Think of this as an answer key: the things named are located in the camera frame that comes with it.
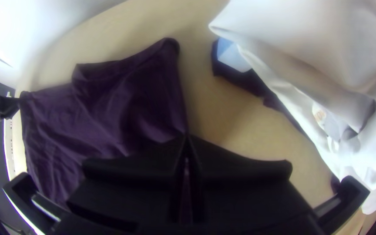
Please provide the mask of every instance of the white fabric fold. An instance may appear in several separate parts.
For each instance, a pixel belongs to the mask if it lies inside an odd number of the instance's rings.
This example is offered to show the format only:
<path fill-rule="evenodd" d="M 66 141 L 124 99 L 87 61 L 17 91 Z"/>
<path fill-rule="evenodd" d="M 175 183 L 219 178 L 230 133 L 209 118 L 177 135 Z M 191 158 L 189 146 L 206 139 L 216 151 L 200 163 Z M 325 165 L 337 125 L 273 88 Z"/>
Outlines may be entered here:
<path fill-rule="evenodd" d="M 371 190 L 363 212 L 374 212 L 376 0 L 231 0 L 210 29 L 238 45 L 332 172 Z M 319 126 L 314 104 L 339 131 Z"/>

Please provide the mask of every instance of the beige table surface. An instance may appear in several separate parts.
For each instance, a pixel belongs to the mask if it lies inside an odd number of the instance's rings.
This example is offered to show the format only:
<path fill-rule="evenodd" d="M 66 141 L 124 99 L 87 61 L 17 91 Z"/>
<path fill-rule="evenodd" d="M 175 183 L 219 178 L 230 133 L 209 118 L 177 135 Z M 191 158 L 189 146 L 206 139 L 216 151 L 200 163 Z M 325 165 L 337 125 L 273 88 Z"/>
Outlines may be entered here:
<path fill-rule="evenodd" d="M 331 172 L 313 144 L 279 112 L 211 71 L 208 23 L 227 0 L 130 0 L 63 36 L 19 84 L 35 91 L 70 82 L 76 63 L 119 60 L 164 37 L 181 46 L 179 70 L 191 132 L 235 153 L 292 162 L 290 181 L 315 207 L 332 196 Z M 16 173 L 25 170 L 20 116 L 13 119 Z"/>

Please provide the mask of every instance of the purple cloth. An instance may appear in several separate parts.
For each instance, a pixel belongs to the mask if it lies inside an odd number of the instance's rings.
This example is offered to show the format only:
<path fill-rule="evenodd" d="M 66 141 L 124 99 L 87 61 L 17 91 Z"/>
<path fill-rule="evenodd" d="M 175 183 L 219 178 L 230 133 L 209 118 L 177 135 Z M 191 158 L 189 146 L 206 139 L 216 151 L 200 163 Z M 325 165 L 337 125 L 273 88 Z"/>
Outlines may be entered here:
<path fill-rule="evenodd" d="M 120 61 L 78 64 L 72 83 L 20 97 L 27 171 L 62 204 L 87 158 L 120 158 L 188 130 L 179 45 L 162 39 Z"/>

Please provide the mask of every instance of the white wall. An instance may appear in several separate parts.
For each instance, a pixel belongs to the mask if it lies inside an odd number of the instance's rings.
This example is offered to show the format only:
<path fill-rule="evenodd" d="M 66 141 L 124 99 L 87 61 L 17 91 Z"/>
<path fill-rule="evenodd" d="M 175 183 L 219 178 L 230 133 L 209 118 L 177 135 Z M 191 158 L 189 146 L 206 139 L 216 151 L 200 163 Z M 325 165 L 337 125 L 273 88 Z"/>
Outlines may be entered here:
<path fill-rule="evenodd" d="M 30 60 L 85 19 L 124 0 L 0 0 L 0 82 L 15 87 Z"/>

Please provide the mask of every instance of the white sheet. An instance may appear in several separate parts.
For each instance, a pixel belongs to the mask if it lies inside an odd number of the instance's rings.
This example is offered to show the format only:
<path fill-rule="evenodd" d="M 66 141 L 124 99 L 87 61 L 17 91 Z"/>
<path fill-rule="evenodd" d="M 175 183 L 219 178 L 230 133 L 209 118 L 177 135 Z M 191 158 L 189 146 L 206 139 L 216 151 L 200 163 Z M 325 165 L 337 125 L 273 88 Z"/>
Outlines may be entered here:
<path fill-rule="evenodd" d="M 352 175 L 371 190 L 376 210 L 376 0 L 232 0 L 210 23 L 234 41 L 285 104 L 340 179 Z M 314 102 L 360 132 L 340 151 L 319 127 Z"/>

